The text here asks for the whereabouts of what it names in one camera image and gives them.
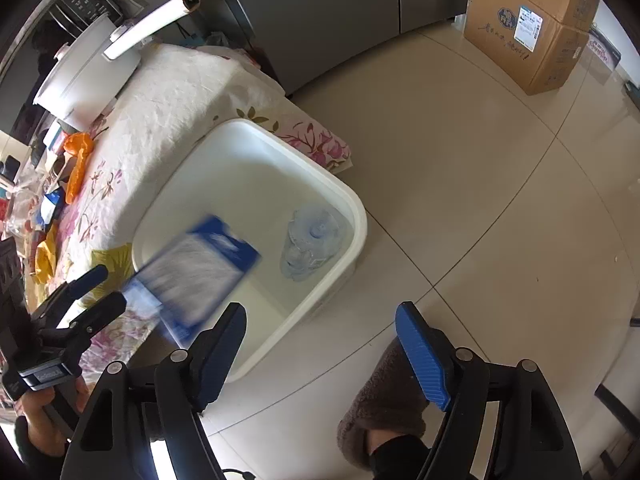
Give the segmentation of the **blue white snack packet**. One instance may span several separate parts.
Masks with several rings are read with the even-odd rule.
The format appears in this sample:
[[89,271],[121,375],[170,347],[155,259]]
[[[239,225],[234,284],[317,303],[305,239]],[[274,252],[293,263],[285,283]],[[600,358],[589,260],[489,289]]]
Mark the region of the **blue white snack packet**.
[[162,322],[186,348],[259,259],[226,222],[208,216],[145,263],[122,293],[137,316]]

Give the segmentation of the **long orange peel strip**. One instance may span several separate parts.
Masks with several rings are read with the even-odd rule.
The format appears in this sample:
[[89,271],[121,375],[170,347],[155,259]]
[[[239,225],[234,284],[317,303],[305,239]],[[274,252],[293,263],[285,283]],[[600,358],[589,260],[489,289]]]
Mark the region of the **long orange peel strip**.
[[94,149],[94,142],[89,133],[78,132],[68,136],[63,143],[63,150],[67,155],[76,159],[75,166],[70,173],[65,190],[65,203],[70,205],[79,195],[89,158]]

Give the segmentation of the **white plastic trash bin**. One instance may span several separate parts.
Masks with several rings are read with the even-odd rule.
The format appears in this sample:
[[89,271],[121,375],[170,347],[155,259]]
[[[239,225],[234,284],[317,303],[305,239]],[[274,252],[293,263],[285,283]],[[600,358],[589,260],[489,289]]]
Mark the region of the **white plastic trash bin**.
[[[288,222],[308,204],[339,212],[344,238],[333,258],[296,282],[282,274],[280,260]],[[248,316],[228,376],[236,382],[350,279],[367,238],[368,220],[348,185],[246,119],[213,128],[171,175],[134,233],[134,267],[141,268],[209,214],[226,222],[260,255],[257,266],[229,296]]]

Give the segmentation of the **brown fuzzy slipper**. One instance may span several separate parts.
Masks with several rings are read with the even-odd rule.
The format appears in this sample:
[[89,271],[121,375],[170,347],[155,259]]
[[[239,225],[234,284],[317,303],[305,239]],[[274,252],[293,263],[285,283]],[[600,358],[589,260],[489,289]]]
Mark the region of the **brown fuzzy slipper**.
[[337,446],[352,466],[372,469],[383,437],[413,437],[421,443],[428,401],[398,338],[383,352],[368,381],[337,426]]

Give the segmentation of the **floral tablecloth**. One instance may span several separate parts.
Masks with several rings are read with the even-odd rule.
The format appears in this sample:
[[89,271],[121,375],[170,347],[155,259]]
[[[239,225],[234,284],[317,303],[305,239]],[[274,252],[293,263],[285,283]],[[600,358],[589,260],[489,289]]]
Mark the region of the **floral tablecloth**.
[[181,163],[213,128],[246,119],[334,174],[349,166],[346,143],[309,117],[245,56],[218,47],[153,44],[100,123],[76,200],[62,212],[55,288],[97,264],[107,280],[74,313],[119,289],[137,268],[132,242],[145,213]]

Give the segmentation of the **crushed clear plastic bottle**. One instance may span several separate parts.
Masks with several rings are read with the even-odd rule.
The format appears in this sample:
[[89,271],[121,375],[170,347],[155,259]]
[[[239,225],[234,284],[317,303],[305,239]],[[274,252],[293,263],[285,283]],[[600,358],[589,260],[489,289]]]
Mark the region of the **crushed clear plastic bottle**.
[[336,256],[348,234],[344,216],[334,207],[303,204],[288,222],[280,269],[286,278],[303,281]]

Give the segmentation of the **white electric cooking pot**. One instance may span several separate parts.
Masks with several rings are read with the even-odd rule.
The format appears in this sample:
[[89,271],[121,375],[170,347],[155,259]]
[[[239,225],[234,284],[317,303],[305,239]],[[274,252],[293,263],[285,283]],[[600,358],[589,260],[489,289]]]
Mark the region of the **white electric cooking pot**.
[[168,0],[131,26],[117,27],[108,16],[100,16],[56,52],[55,66],[34,103],[75,130],[88,130],[140,64],[137,45],[200,4],[201,0]]

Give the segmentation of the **black microwave oven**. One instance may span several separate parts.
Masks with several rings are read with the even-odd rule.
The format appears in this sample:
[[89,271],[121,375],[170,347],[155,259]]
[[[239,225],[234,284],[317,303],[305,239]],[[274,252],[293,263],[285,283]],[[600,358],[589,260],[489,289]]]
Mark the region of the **black microwave oven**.
[[125,21],[122,10],[114,0],[55,0],[49,15],[73,38],[77,38],[101,15],[107,15],[116,26]]

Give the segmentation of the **lower cardboard box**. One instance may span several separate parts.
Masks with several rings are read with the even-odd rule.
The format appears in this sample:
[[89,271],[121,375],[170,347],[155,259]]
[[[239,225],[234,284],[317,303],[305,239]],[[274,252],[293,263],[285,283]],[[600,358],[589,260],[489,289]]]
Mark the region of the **lower cardboard box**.
[[529,0],[470,0],[463,36],[529,96],[561,88],[588,42]]

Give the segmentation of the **grey refrigerator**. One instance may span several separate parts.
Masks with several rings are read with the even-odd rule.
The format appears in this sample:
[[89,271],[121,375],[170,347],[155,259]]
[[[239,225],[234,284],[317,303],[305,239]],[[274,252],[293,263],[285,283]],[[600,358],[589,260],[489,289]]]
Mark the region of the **grey refrigerator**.
[[197,14],[292,93],[383,42],[452,20],[467,1],[202,0]]

